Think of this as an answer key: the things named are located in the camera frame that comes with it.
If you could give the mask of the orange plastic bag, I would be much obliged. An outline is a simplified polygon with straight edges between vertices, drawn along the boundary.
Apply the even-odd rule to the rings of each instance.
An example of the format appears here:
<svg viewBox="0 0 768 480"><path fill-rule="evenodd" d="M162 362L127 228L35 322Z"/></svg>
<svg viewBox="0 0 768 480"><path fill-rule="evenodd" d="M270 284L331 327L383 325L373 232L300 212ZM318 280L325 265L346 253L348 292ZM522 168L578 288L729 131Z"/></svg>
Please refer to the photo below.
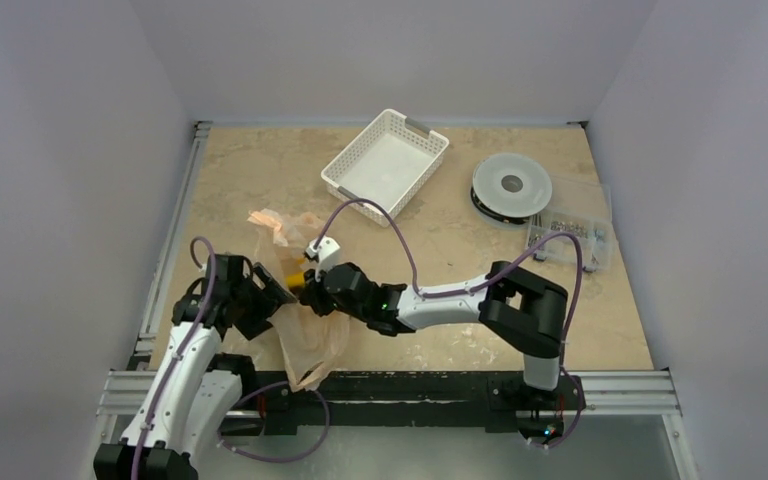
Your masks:
<svg viewBox="0 0 768 480"><path fill-rule="evenodd" d="M320 233L324 221L306 212L283 215L261 209L249 213L258 232L255 258L288 288L287 279L307 270L304 250ZM333 312L316 315L299 303L282 306L270 318L277 331L290 389L315 390L338 366L350 336L349 317Z"/></svg>

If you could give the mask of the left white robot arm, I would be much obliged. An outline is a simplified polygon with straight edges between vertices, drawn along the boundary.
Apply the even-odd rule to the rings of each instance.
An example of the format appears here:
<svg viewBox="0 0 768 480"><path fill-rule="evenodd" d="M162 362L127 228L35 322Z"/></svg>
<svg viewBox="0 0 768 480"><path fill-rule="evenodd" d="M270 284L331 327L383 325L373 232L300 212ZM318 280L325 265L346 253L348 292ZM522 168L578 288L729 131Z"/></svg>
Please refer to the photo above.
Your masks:
<svg viewBox="0 0 768 480"><path fill-rule="evenodd" d="M198 457L216 439L226 413L257 399L252 360L220 347L233 329L253 339L292 294L259 262L218 254L174 304L163 359L130 424L101 444L98 479L196 479Z"/></svg>

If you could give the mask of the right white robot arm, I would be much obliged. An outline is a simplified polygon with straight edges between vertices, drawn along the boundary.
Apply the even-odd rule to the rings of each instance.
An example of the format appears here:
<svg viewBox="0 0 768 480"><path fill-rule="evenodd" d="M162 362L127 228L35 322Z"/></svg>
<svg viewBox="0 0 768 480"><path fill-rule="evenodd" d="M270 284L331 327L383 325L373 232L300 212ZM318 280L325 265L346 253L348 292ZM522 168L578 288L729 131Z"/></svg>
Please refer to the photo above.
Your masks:
<svg viewBox="0 0 768 480"><path fill-rule="evenodd" d="M524 358L521 392L544 407L561 391L561 353L568 292L506 261L484 276L413 290L376 283L353 263L289 278L299 302L318 316L349 315L381 335L397 336L449 324L481 324Z"/></svg>

